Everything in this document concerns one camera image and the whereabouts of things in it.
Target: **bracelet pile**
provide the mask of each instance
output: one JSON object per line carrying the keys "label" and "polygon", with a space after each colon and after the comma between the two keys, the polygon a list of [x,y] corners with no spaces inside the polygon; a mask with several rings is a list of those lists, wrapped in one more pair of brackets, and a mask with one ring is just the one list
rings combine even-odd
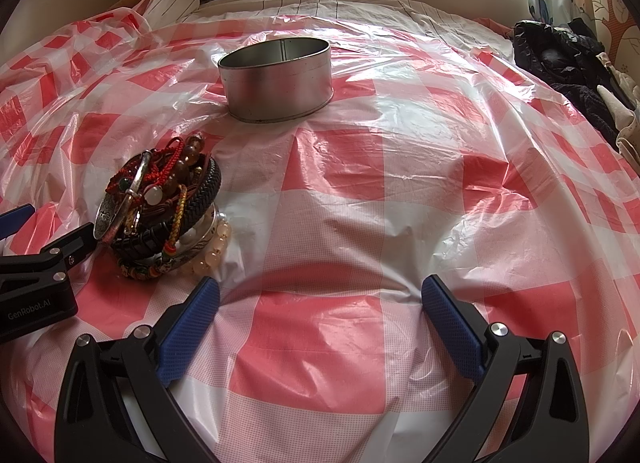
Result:
{"label": "bracelet pile", "polygon": [[220,169],[204,143],[201,135],[172,138],[111,178],[98,216],[113,231],[108,244],[125,276],[153,279],[180,266],[210,275],[220,266],[231,226],[214,204]]}

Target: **silver screw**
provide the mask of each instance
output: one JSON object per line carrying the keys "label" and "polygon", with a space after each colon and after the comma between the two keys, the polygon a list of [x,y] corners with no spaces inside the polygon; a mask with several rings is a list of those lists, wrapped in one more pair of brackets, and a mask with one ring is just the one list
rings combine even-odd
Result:
{"label": "silver screw", "polygon": [[149,326],[138,326],[133,330],[133,336],[135,338],[147,338],[151,335],[151,328]]}
{"label": "silver screw", "polygon": [[77,339],[76,339],[76,345],[78,347],[83,348],[84,346],[86,346],[87,344],[89,344],[89,342],[91,342],[91,337],[89,335],[87,335],[86,333],[84,335],[80,335]]}
{"label": "silver screw", "polygon": [[494,322],[491,324],[491,333],[496,335],[497,337],[504,337],[509,332],[509,328],[505,326],[502,322]]}
{"label": "silver screw", "polygon": [[566,342],[566,337],[564,336],[564,333],[559,332],[559,331],[554,331],[551,334],[551,339],[556,343],[556,344],[564,344]]}

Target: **metal container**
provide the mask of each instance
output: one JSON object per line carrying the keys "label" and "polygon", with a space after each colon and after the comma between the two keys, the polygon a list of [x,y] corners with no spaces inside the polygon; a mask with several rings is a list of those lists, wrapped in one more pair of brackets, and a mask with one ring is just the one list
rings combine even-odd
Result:
{"label": "metal container", "polygon": [[229,112],[244,122],[303,117],[334,95],[331,47],[313,37],[252,44],[220,59]]}

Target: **bed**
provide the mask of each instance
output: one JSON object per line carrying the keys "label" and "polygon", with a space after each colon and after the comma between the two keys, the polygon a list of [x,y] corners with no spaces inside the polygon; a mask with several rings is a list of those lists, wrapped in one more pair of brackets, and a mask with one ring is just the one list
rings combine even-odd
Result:
{"label": "bed", "polygon": [[[199,130],[234,233],[223,305],[172,392],[223,462],[421,461],[470,390],[420,313],[430,273],[517,334],[565,332],[597,461],[639,396],[640,183],[626,162],[512,64],[508,40],[424,3],[192,1],[78,21],[2,66],[0,212],[38,209],[4,254],[92,220],[127,158]],[[217,61],[281,36],[331,43],[332,102],[234,120]],[[49,462],[75,338],[154,323],[194,284],[128,280],[106,249],[74,270],[78,316],[0,347],[4,399]]]}

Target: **red plaid plastic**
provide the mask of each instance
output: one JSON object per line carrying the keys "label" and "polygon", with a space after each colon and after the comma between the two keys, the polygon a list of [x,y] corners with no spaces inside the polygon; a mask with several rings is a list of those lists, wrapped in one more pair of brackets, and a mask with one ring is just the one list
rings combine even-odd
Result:
{"label": "red plaid plastic", "polygon": [[[334,100],[234,120],[217,61],[290,35],[331,42]],[[638,402],[638,177],[567,100],[486,50],[306,16],[150,32],[121,8],[28,49],[0,85],[0,212],[38,209],[5,254],[91,220],[133,154],[205,133],[234,234],[223,305],[173,390],[224,463],[421,461],[470,388],[420,312],[431,273],[518,334],[566,333],[592,459]],[[196,282],[126,280],[105,249],[71,277],[78,316],[2,348],[9,407],[51,462],[73,339],[154,323]]]}

